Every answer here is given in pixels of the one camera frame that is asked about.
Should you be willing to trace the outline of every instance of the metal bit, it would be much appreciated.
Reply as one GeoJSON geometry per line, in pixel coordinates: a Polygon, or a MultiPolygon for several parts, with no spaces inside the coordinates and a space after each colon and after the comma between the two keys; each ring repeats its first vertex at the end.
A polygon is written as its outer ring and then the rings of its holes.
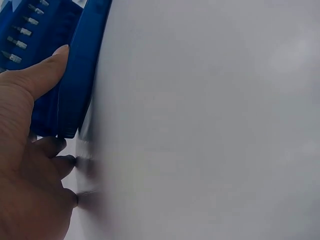
{"type": "Polygon", "coordinates": [[[21,63],[21,57],[18,57],[14,54],[11,54],[9,52],[6,52],[6,51],[1,51],[3,56],[5,56],[7,59],[10,59],[12,62],[15,62],[17,64],[21,63]]]}
{"type": "Polygon", "coordinates": [[[28,8],[30,8],[32,11],[36,12],[37,14],[40,14],[40,15],[45,14],[44,11],[42,11],[41,9],[33,6],[32,4],[28,4],[28,8]]]}
{"type": "Polygon", "coordinates": [[[28,29],[25,29],[23,27],[19,27],[19,26],[12,26],[14,29],[16,29],[19,33],[27,35],[27,36],[31,36],[32,32],[29,31],[28,29]]]}
{"type": "Polygon", "coordinates": [[[46,0],[39,0],[39,2],[46,7],[49,6],[49,3],[46,0]]]}
{"type": "Polygon", "coordinates": [[[22,48],[22,49],[26,49],[27,48],[27,44],[25,44],[24,42],[22,41],[19,41],[19,40],[15,40],[12,36],[8,36],[7,37],[7,40],[13,44],[15,44],[16,46],[18,46],[19,48],[22,48]]]}
{"type": "Polygon", "coordinates": [[[22,17],[24,20],[26,20],[28,23],[31,23],[33,25],[38,25],[39,22],[35,19],[33,19],[32,17],[26,17],[26,16],[23,16],[22,17]]]}

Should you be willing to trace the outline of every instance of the blue plastic case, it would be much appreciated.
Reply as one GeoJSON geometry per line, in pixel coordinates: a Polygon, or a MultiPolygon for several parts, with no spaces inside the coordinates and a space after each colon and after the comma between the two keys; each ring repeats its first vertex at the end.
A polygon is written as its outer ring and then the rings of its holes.
{"type": "Polygon", "coordinates": [[[81,128],[111,3],[13,0],[0,12],[0,71],[30,67],[70,45],[60,83],[34,104],[30,128],[38,136],[73,138],[81,128]]]}

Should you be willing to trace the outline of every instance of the fingernail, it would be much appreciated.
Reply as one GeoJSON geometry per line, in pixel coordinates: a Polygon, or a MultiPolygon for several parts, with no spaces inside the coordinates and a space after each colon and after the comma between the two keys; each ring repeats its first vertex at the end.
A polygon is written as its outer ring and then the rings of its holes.
{"type": "Polygon", "coordinates": [[[56,138],[59,149],[63,150],[67,146],[67,141],[64,138],[56,138]]]}
{"type": "Polygon", "coordinates": [[[52,54],[52,56],[57,55],[57,54],[65,54],[69,51],[69,45],[63,45],[61,47],[59,47],[57,50],[54,51],[54,53],[52,54]]]}
{"type": "Polygon", "coordinates": [[[71,163],[73,166],[75,166],[75,165],[77,164],[77,159],[76,159],[74,156],[68,155],[68,156],[66,156],[66,157],[68,158],[68,160],[70,161],[70,163],[71,163]]]}

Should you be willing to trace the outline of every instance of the gray surface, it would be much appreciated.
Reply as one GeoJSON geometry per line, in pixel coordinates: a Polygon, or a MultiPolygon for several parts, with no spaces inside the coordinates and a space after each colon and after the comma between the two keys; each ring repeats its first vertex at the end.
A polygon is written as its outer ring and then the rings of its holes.
{"type": "Polygon", "coordinates": [[[105,195],[86,239],[319,239],[319,9],[115,0],[78,152],[80,190],[105,195]]]}

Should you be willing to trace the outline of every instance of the hand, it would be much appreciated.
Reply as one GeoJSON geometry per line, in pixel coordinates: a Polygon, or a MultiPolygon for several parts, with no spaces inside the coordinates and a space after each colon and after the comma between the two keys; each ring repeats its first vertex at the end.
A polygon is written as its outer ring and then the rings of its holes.
{"type": "Polygon", "coordinates": [[[77,196],[61,180],[75,165],[64,139],[28,139],[34,101],[62,78],[69,47],[24,70],[0,74],[0,239],[63,240],[77,196]]]}

